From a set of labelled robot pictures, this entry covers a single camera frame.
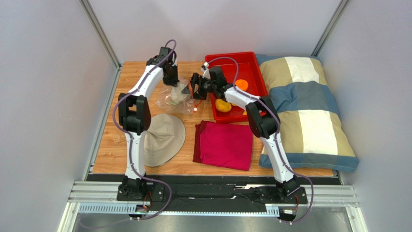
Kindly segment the white fake cauliflower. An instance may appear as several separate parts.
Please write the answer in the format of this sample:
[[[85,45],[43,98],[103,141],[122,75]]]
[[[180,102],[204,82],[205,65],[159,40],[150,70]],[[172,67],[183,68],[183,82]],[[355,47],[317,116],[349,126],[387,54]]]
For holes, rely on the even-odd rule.
[[[169,100],[171,105],[178,105],[186,100],[187,95],[181,94],[180,92],[181,89],[178,89],[177,87],[172,88]]]

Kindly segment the clear zip top bag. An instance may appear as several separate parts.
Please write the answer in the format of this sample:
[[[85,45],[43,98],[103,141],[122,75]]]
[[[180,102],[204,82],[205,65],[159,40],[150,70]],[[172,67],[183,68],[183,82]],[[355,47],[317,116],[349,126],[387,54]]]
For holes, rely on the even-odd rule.
[[[194,114],[199,107],[188,87],[188,80],[179,78],[177,86],[164,86],[157,96],[156,105],[170,114]]]

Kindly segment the dark yellow fake fruit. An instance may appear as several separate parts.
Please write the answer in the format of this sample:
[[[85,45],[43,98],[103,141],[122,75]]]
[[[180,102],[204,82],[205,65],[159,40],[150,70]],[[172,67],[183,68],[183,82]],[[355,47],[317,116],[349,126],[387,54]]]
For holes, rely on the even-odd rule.
[[[215,108],[218,112],[228,113],[231,111],[232,105],[222,99],[216,99]]]

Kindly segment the orange fake fruit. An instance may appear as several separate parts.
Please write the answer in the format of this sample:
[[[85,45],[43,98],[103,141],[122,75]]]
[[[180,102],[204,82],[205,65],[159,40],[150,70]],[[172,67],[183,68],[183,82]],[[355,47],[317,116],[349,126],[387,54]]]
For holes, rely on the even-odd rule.
[[[242,91],[247,91],[249,88],[249,83],[244,79],[238,79],[235,81],[235,86]]]

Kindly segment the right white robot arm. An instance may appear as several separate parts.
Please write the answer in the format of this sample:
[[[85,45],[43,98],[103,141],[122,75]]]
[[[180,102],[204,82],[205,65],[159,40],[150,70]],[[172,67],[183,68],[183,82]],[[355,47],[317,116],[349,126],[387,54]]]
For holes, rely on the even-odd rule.
[[[204,68],[202,75],[194,73],[180,93],[190,94],[196,100],[204,100],[210,94],[245,110],[249,127],[262,141],[272,165],[277,184],[270,195],[284,203],[299,200],[301,186],[287,161],[281,144],[280,119],[269,96],[255,96],[229,83],[219,66]]]

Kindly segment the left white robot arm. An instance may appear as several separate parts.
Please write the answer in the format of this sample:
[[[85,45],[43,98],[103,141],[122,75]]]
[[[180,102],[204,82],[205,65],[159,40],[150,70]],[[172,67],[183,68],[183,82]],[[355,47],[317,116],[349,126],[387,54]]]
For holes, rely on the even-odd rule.
[[[176,53],[165,46],[147,61],[136,85],[128,93],[119,95],[114,108],[118,113],[117,127],[125,133],[128,146],[127,168],[118,187],[119,201],[142,201],[149,196],[144,140],[152,120],[148,99],[160,81],[172,86],[178,83]]]

